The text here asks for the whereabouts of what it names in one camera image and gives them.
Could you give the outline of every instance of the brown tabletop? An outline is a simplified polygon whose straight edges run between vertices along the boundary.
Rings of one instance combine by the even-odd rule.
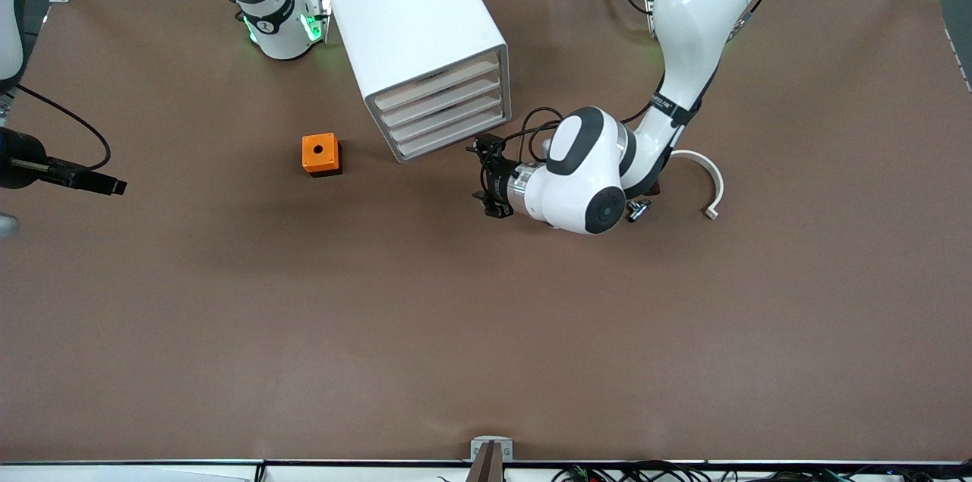
[[[513,104],[618,118],[662,73],[623,0],[485,0]],[[55,5],[24,84],[111,140],[107,198],[3,191],[0,458],[972,454],[972,96],[936,0],[766,0],[636,223],[483,216],[400,165],[339,44],[274,62],[225,0]],[[100,148],[27,96],[10,126]],[[336,132],[346,173],[307,177]]]

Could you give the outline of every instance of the brown table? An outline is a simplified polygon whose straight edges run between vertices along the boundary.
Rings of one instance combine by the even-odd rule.
[[[641,108],[622,0],[485,0],[517,116]],[[340,46],[223,0],[55,5],[24,83],[111,140],[105,198],[4,191],[0,458],[972,454],[972,96],[936,0],[766,0],[636,225],[489,219],[462,146],[400,165]],[[11,126],[95,161],[27,97]],[[334,131],[347,171],[303,175]]]

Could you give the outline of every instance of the vented panel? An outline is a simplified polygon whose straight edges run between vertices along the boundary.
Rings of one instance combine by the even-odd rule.
[[[503,123],[503,84],[496,52],[375,94],[385,137],[407,160]]]

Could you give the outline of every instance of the orange block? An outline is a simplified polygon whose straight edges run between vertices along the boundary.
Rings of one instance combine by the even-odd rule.
[[[303,168],[311,177],[333,177],[344,172],[341,143],[337,142],[334,133],[303,137],[301,155]]]

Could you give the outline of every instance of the white box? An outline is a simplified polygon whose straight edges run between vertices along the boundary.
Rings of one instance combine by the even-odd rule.
[[[400,162],[510,121],[507,43],[482,0],[330,0]]]

